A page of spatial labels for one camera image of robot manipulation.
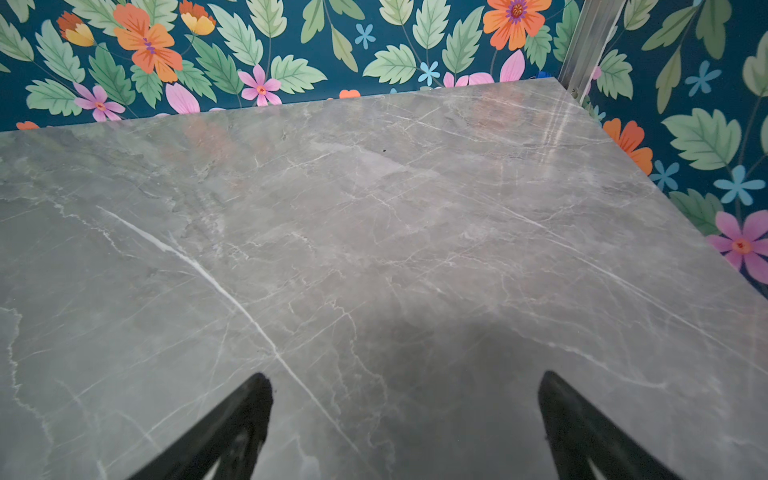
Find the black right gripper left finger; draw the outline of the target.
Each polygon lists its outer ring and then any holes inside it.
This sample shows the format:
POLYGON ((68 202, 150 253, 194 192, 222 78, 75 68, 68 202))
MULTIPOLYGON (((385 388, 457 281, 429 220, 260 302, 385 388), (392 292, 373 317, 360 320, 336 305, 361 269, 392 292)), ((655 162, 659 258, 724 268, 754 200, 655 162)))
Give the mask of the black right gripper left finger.
POLYGON ((253 374, 131 478, 251 478, 267 439, 272 406, 270 380, 253 374))

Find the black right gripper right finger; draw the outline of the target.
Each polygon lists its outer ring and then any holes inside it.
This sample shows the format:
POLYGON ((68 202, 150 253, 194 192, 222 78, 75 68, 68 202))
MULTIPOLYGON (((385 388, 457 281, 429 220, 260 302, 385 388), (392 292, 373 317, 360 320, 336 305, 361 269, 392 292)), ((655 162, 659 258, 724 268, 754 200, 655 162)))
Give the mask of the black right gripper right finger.
POLYGON ((537 399, 560 479, 679 477, 557 373, 544 373, 537 399))

